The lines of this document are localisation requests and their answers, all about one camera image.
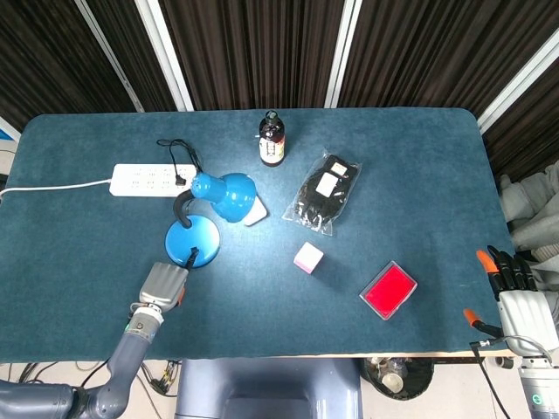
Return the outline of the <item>white frame post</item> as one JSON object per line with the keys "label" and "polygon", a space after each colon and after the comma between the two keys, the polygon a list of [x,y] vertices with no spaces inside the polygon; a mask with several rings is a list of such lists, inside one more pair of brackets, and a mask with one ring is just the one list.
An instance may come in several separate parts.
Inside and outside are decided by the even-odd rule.
{"label": "white frame post", "polygon": [[363,0],[344,0],[324,108],[337,108]]}
{"label": "white frame post", "polygon": [[128,79],[128,76],[124,72],[121,63],[117,59],[113,48],[109,44],[107,37],[104,31],[101,29],[100,24],[96,19],[95,15],[93,14],[93,11],[91,10],[87,0],[73,0],[73,1],[79,10],[79,13],[84,18],[90,32],[93,34],[94,38],[96,39],[97,44],[99,45],[105,57],[107,58],[109,64],[113,68],[117,78],[121,82],[128,97],[132,101],[132,104],[135,107],[135,111],[139,113],[144,113],[145,109],[140,99],[138,98],[134,88],[132,87]]}
{"label": "white frame post", "polygon": [[512,77],[478,118],[480,133],[489,130],[500,117],[559,59],[559,28]]}
{"label": "white frame post", "polygon": [[195,110],[181,69],[162,7],[158,0],[135,0],[148,39],[161,67],[169,92],[179,112]]}

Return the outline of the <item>grey blue robot torso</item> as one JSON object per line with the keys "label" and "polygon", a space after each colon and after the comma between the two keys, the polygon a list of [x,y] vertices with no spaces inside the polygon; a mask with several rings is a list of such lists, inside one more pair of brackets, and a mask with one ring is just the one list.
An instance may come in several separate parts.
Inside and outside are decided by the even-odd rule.
{"label": "grey blue robot torso", "polygon": [[363,419],[351,358],[183,360],[175,419]]}

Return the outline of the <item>black waste bin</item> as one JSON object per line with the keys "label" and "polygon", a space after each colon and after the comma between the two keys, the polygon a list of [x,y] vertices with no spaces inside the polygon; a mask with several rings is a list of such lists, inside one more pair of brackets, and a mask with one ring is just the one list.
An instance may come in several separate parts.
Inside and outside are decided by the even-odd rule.
{"label": "black waste bin", "polygon": [[[361,377],[382,395],[405,402],[421,396],[430,386],[434,375],[432,358],[369,357],[359,362]],[[391,393],[382,383],[387,373],[396,373],[404,379],[401,392]]]}

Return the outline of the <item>blue gooseneck desk lamp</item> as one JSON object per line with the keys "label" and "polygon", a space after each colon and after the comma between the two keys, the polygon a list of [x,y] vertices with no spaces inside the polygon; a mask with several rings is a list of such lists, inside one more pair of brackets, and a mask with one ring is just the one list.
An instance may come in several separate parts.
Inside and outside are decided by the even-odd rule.
{"label": "blue gooseneck desk lamp", "polygon": [[215,177],[201,172],[194,176],[190,188],[173,202],[176,220],[165,237],[165,250],[175,264],[198,268],[210,263],[219,252],[221,238],[217,225],[207,216],[190,215],[188,205],[201,200],[228,223],[238,223],[249,215],[257,198],[256,185],[243,173]]}

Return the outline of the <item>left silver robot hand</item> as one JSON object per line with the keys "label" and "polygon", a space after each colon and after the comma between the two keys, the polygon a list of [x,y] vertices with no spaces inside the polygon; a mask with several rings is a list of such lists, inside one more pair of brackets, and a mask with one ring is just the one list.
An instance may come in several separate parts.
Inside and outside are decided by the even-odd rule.
{"label": "left silver robot hand", "polygon": [[192,247],[185,265],[154,263],[139,294],[139,301],[165,313],[181,304],[185,285],[199,249]]}

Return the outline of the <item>white paper cup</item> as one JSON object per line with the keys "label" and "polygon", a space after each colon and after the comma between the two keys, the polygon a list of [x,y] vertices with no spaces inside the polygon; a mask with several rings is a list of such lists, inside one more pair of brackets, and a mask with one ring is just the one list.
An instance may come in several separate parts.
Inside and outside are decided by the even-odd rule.
{"label": "white paper cup", "polygon": [[404,388],[404,379],[396,373],[387,373],[382,379],[381,383],[391,392],[397,394]]}

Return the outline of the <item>dark brown pleated curtain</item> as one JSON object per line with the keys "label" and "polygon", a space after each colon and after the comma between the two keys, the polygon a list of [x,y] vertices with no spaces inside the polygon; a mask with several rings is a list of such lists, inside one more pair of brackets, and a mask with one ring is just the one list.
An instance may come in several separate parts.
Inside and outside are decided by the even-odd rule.
{"label": "dark brown pleated curtain", "polygon": [[[344,0],[158,0],[196,111],[323,107]],[[146,112],[176,111],[135,0],[87,0]],[[559,0],[363,0],[339,107],[477,119],[559,28]],[[134,112],[73,0],[0,0],[0,116]],[[559,160],[559,59],[483,134],[496,175]]]}

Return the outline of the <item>pink and white cube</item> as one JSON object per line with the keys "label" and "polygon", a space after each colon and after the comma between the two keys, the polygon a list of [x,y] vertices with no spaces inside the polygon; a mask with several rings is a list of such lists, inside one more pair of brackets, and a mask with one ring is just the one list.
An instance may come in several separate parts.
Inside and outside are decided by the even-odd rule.
{"label": "pink and white cube", "polygon": [[323,251],[305,242],[296,253],[293,263],[306,274],[311,274],[324,256]]}

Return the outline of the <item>white power strip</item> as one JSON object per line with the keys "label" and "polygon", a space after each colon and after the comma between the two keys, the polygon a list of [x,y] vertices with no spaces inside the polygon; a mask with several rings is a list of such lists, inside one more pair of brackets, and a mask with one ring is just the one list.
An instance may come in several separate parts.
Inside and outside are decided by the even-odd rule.
{"label": "white power strip", "polygon": [[109,192],[119,197],[177,197],[197,170],[192,164],[116,164]]}

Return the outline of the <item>white and blue board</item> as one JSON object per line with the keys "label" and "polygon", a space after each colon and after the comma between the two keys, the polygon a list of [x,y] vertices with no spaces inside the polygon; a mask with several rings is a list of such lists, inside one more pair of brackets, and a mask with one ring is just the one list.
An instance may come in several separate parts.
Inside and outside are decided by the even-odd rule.
{"label": "white and blue board", "polygon": [[13,141],[15,142],[20,141],[21,133],[1,116],[0,116],[0,131],[8,135]]}

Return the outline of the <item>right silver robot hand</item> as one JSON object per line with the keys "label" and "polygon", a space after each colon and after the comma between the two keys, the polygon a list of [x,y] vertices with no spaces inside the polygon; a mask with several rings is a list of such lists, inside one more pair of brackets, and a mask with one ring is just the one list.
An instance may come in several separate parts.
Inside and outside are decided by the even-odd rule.
{"label": "right silver robot hand", "polygon": [[510,255],[489,245],[476,251],[483,267],[500,316],[500,324],[487,324],[473,310],[463,310],[470,327],[488,335],[487,345],[506,343],[508,349],[523,358],[551,357],[559,349],[559,335],[549,303],[538,290],[535,275],[518,254]]}

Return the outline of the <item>dark tea bottle with label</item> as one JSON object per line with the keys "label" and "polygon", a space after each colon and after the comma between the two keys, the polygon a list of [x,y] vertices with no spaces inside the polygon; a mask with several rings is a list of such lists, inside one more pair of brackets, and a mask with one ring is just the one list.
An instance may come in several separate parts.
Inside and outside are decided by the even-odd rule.
{"label": "dark tea bottle with label", "polygon": [[285,125],[275,110],[266,112],[259,124],[259,157],[270,167],[280,165],[285,158]]}

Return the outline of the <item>black gloves in plastic bag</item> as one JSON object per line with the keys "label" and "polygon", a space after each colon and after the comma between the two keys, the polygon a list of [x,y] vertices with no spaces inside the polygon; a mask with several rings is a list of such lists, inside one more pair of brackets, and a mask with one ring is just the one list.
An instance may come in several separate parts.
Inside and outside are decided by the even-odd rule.
{"label": "black gloves in plastic bag", "polygon": [[334,221],[344,211],[361,170],[361,163],[342,159],[324,148],[282,218],[332,237]]}

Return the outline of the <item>white rectangular power bank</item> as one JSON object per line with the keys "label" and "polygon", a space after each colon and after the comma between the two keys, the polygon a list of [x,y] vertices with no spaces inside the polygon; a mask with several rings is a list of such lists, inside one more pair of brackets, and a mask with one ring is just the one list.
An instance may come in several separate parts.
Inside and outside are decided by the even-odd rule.
{"label": "white rectangular power bank", "polygon": [[253,226],[255,223],[260,222],[268,215],[266,206],[262,203],[258,196],[255,197],[253,205],[248,214],[243,218],[245,226]]}

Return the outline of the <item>red pad in clear case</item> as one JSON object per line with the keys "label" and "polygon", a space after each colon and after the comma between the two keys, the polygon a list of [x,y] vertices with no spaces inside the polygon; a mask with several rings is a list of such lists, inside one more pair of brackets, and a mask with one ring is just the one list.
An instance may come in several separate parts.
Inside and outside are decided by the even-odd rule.
{"label": "red pad in clear case", "polygon": [[360,299],[381,319],[389,320],[416,290],[418,282],[391,260],[360,292]]}

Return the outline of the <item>blue table cloth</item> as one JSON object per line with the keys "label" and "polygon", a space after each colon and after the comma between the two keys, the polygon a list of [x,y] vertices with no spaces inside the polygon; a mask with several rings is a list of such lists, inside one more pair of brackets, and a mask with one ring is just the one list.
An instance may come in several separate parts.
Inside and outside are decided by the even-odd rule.
{"label": "blue table cloth", "polygon": [[[217,220],[215,259],[188,277],[152,359],[458,352],[463,310],[499,315],[476,251],[512,251],[475,117],[462,108],[282,109],[286,158],[259,159],[263,110],[44,114],[25,127],[0,202],[0,362],[96,361],[113,352],[155,262],[168,198],[115,197],[118,163],[186,161],[242,172],[267,217]],[[362,170],[332,237],[282,218],[323,149]],[[293,263],[309,242],[311,274]],[[359,297],[391,261],[417,282],[383,320]]]}

